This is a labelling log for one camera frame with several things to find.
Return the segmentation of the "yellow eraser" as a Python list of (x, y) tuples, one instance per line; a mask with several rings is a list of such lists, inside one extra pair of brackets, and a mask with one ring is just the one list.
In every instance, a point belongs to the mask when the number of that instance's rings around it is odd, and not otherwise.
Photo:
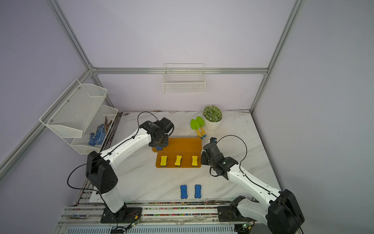
[(176, 156), (176, 160), (175, 160), (175, 163), (174, 163), (174, 165), (175, 165), (176, 167), (180, 167), (180, 166), (181, 166), (182, 158), (183, 158), (183, 156), (181, 156), (181, 155), (177, 155), (177, 156)]
[(198, 167), (198, 156), (192, 156), (192, 167)]
[(160, 166), (161, 167), (166, 167), (167, 166), (167, 160), (168, 160), (168, 156), (161, 156)]

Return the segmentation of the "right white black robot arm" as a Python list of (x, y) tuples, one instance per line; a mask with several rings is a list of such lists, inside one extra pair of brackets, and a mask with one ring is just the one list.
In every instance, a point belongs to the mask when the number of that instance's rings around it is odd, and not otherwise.
[(255, 203), (244, 196), (237, 197), (233, 209), (242, 217), (267, 225), (273, 234), (303, 233), (301, 226), (305, 218), (296, 196), (290, 190), (281, 191), (262, 182), (238, 161), (225, 157), (214, 141), (203, 147), (201, 163), (210, 166), (217, 176), (237, 184), (258, 201)]

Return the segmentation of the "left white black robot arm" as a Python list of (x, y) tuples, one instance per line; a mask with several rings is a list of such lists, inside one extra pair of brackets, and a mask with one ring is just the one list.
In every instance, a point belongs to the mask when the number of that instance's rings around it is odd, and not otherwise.
[(117, 187), (115, 169), (129, 156), (145, 145), (153, 148), (168, 146), (169, 132), (174, 124), (167, 118), (159, 121), (146, 121), (129, 137), (100, 153), (91, 152), (87, 156), (86, 177), (98, 189), (107, 208), (115, 215), (126, 210)]

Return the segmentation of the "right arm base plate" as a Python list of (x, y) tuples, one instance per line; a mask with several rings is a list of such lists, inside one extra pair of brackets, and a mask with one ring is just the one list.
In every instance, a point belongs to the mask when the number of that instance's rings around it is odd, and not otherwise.
[(220, 222), (250, 222), (254, 219), (243, 217), (239, 211), (230, 206), (219, 206), (217, 208), (218, 219)]

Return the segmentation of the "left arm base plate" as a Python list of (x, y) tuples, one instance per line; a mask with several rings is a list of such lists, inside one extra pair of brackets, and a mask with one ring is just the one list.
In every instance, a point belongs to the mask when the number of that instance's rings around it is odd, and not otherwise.
[(134, 223), (141, 218), (142, 210), (141, 207), (126, 207), (121, 208), (117, 213), (112, 213), (110, 209), (105, 208), (100, 223)]

